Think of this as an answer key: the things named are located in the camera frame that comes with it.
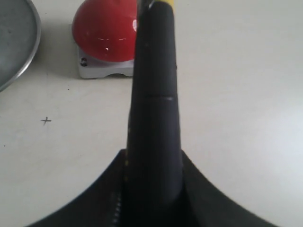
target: metal tray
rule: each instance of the metal tray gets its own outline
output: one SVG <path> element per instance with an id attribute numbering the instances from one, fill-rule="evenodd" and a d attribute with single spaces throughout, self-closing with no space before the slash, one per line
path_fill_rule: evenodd
<path id="1" fill-rule="evenodd" d="M 31 0 L 0 0 L 0 92 L 28 68 L 40 36 L 41 21 Z"/>

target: red dome button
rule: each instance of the red dome button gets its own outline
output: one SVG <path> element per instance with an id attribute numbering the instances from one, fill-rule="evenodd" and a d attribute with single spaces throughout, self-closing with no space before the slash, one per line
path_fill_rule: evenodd
<path id="1" fill-rule="evenodd" d="M 137 0 L 86 0 L 72 24 L 77 45 L 110 62 L 134 59 L 136 30 Z"/>

